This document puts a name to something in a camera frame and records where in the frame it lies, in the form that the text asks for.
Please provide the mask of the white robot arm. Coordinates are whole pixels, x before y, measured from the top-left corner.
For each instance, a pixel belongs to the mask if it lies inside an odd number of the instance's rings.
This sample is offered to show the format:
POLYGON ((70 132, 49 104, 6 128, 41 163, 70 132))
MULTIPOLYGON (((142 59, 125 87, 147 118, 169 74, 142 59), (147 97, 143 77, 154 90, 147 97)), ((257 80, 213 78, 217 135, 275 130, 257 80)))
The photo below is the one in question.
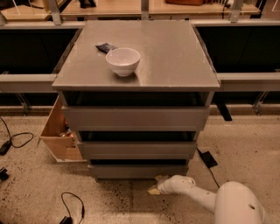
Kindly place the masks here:
POLYGON ((230 181, 210 192, 187 176, 157 176, 156 181, 149 194, 186 195, 214 214, 214 224, 271 224, 259 199, 241 183, 230 181))

